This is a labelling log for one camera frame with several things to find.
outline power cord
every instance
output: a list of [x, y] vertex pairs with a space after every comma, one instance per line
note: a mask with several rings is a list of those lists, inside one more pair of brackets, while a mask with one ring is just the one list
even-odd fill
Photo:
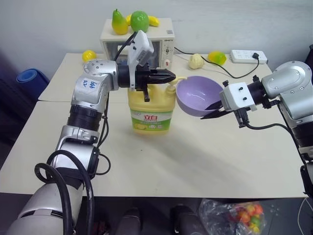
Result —
[[[42, 176], [40, 169], [44, 169], [46, 171], [46, 177]], [[35, 166], [35, 175], [39, 180], [48, 184], [48, 183], [56, 183], [62, 204], [62, 216], [63, 216], [63, 235], [72, 235], [73, 226], [72, 226], [72, 209], [70, 205], [70, 198], [67, 189], [67, 185], [61, 176], [61, 174], [52, 166], [45, 163], [38, 163]]]
[[107, 173], [111, 170], [111, 161], [110, 161], [109, 158], [108, 158], [106, 155], [104, 155], [103, 153], [100, 153], [99, 155], [102, 156], [102, 157], [104, 157], [104, 158], [108, 161], [109, 166], [108, 166], [108, 169], [107, 169], [105, 172], [96, 173], [96, 175], [105, 175], [105, 174], [107, 174]]
[[[131, 41], [133, 40], [133, 38], [136, 36], [137, 32], [134, 32], [126, 41], [125, 43], [121, 46], [121, 48], [118, 50], [117, 54], [115, 55], [114, 57], [114, 61], [116, 61], [120, 55], [120, 53], [122, 52], [122, 50], [125, 48], [125, 46], [127, 46], [129, 43], [131, 43]], [[110, 97], [110, 93], [108, 92], [108, 98], [107, 98], [107, 103], [106, 103], [106, 107], [105, 107], [105, 110], [104, 110], [104, 114], [102, 116], [102, 118], [104, 119], [103, 120], [103, 124], [102, 124], [102, 130], [101, 130], [101, 134], [100, 134], [100, 137], [99, 137], [99, 142], [97, 144], [97, 148], [99, 148], [103, 143], [104, 141], [106, 140], [106, 138], [108, 137], [109, 135], [109, 121], [108, 121], [108, 109], [109, 109], [109, 97]], [[110, 169], [111, 169], [111, 161], [109, 160], [109, 158], [100, 153], [99, 154], [100, 156], [104, 157], [107, 161], [108, 161], [108, 169], [105, 171], [105, 172], [102, 172], [102, 173], [96, 173], [96, 175], [105, 175], [107, 174]]]
[[90, 181], [89, 174], [86, 171], [83, 164], [78, 160], [78, 158], [76, 158], [74, 154], [66, 150], [57, 150], [53, 152], [49, 156], [47, 160], [47, 164], [51, 165], [54, 157], [58, 156], [59, 154], [67, 156], [76, 165], [79, 172], [82, 174], [82, 177], [86, 186], [86, 193], [87, 193], [87, 233], [86, 235], [91, 235], [92, 229], [93, 229], [93, 218], [94, 218], [94, 197], [93, 197], [93, 189], [92, 189], [92, 184]]
[[288, 127], [284, 126], [283, 124], [279, 124], [279, 123], [273, 123], [273, 124], [266, 125], [266, 126], [251, 126], [248, 122], [246, 122], [244, 124], [247, 128], [252, 129], [252, 130], [264, 130], [264, 129], [268, 129], [268, 128], [271, 128], [274, 126], [280, 126], [280, 127], [284, 128], [286, 131], [288, 131], [288, 133], [290, 134]]
[[[178, 49], [177, 47], [174, 47], [174, 49], [177, 50], [177, 51], [179, 51], [179, 52], [182, 53], [182, 54], [186, 54], [186, 55], [193, 55], [193, 54], [194, 54], [194, 53], [184, 52], [184, 51]], [[217, 64], [217, 63], [214, 63], [214, 62], [210, 62], [210, 61], [206, 60], [203, 56], [201, 56], [201, 58], [202, 58], [205, 62], [220, 67], [220, 68], [221, 68], [222, 70], [224, 70], [229, 76], [231, 76], [232, 78], [235, 78], [235, 79], [245, 77], [245, 76], [249, 75], [250, 73], [252, 73], [253, 71], [255, 71], [255, 70], [257, 69], [257, 67], [258, 67], [259, 64], [260, 64], [259, 54], [258, 54], [258, 53], [254, 53], [252, 57], [253, 57], [254, 59], [258, 60], [258, 64], [256, 65], [256, 67], [255, 67], [253, 70], [251, 70], [250, 72], [246, 73], [245, 75], [242, 75], [242, 76], [239, 76], [239, 77], [235, 77], [235, 76], [232, 75], [230, 72], [228, 72], [223, 66], [221, 66], [221, 65], [219, 65], [219, 64]]]
[[[121, 48], [118, 50], [117, 54], [115, 55], [114, 61], [116, 61], [118, 59], [118, 57], [119, 57], [120, 53], [122, 52], [122, 50], [125, 48], [125, 46], [127, 46], [133, 40], [133, 38], [136, 36], [136, 34], [137, 34], [137, 32], [134, 32], [125, 41], [125, 43], [121, 46]], [[100, 138], [99, 138], [99, 142], [98, 142], [97, 148], [99, 148], [103, 144], [103, 142], [106, 140], [106, 138], [107, 138], [107, 136], [109, 134], [109, 122], [108, 122], [109, 94], [110, 93], [108, 93], [108, 99], [107, 99], [107, 103], [106, 103], [106, 108], [104, 110], [104, 115], [103, 115], [104, 121], [103, 121], [101, 135], [100, 135]], [[107, 128], [107, 131], [106, 131], [105, 136], [103, 137], [105, 128]]]

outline microwave oven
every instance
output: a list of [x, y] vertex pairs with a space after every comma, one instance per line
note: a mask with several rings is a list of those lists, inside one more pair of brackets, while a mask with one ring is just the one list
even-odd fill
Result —
[[[154, 47], [154, 53], [148, 60], [152, 69], [170, 69], [174, 53], [174, 31], [170, 18], [159, 18], [158, 27], [150, 26], [146, 32], [148, 39], [151, 40]], [[108, 60], [113, 60], [120, 47], [133, 33], [129, 26], [129, 32], [125, 35], [117, 35], [112, 29], [112, 20], [106, 20], [101, 36], [100, 43], [104, 54]], [[127, 64], [128, 46], [120, 53], [117, 63]]]

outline yellow bottle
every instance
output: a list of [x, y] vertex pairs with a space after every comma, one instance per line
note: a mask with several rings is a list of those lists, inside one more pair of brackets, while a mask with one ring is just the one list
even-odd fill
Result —
[[144, 101], [143, 92], [128, 90], [128, 104], [136, 133], [159, 135], [169, 131], [176, 100], [174, 85], [178, 80], [179, 78], [176, 78], [171, 81], [165, 90], [161, 89], [160, 85], [149, 84], [150, 102]]

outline purple bowl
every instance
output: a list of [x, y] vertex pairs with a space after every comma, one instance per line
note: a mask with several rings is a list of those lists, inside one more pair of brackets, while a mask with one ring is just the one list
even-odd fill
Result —
[[205, 110], [209, 105], [221, 100], [223, 88], [215, 81], [201, 76], [191, 76], [178, 83], [177, 103], [187, 114], [203, 117], [215, 110]]

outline bottle label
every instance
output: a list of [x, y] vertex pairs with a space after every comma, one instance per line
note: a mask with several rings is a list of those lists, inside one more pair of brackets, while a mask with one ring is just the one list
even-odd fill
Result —
[[131, 110], [133, 128], [144, 131], [166, 131], [170, 128], [172, 111], [142, 112]]

